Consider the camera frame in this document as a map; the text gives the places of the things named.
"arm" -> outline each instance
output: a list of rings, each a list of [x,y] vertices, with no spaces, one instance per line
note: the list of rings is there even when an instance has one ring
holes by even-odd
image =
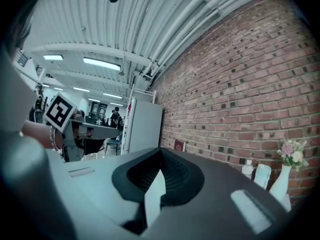
[[[24,121],[22,133],[38,140],[45,149],[53,149],[50,141],[50,126],[31,121]],[[55,143],[61,149],[64,143],[61,132],[55,131]]]

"bottle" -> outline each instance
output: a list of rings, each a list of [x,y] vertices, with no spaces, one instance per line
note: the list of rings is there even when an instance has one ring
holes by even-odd
[[[271,167],[260,163],[255,171],[254,182],[266,189],[271,174]]]
[[[241,172],[250,180],[252,177],[252,172],[254,170],[254,167],[251,164],[252,164],[252,160],[247,160],[241,170]]]

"refrigerator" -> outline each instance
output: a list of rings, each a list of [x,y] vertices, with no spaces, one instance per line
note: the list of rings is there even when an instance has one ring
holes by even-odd
[[[124,122],[121,155],[159,146],[163,107],[133,98]]]

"white vase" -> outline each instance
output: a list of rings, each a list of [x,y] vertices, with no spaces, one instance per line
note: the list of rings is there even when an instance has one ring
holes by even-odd
[[[287,190],[288,190],[288,183],[289,183],[289,173],[291,170],[291,166],[282,165],[282,170],[275,181],[275,183],[270,188],[270,194],[274,196],[279,202],[285,197]]]

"fluorescent light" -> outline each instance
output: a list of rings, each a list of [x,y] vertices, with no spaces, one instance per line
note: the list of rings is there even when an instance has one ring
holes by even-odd
[[[87,89],[82,89],[82,88],[78,88],[78,87],[73,87],[73,89],[78,90],[78,91],[83,91],[83,92],[88,92],[88,93],[90,93],[90,91],[87,90]]]
[[[96,65],[96,66],[100,66],[100,67],[104,67],[104,68],[108,68],[111,70],[117,70],[120,71],[120,66],[113,64],[113,63],[109,63],[103,60],[98,60],[98,59],[93,59],[93,58],[83,58],[84,63],[88,63],[88,64],[92,64],[92,65]]]
[[[113,94],[109,94],[109,93],[104,93],[103,95],[107,95],[107,96],[110,96],[110,97],[114,97],[114,98],[122,99],[122,97],[121,97],[121,96],[117,96],[117,95],[113,95]]]
[[[43,55],[43,57],[48,61],[62,61],[64,59],[61,55]]]
[[[93,102],[100,102],[100,100],[97,99],[93,99],[93,98],[88,98],[89,101],[93,101]]]
[[[117,104],[117,103],[113,103],[113,102],[110,102],[110,104],[123,107],[123,105],[121,105],[121,104]]]

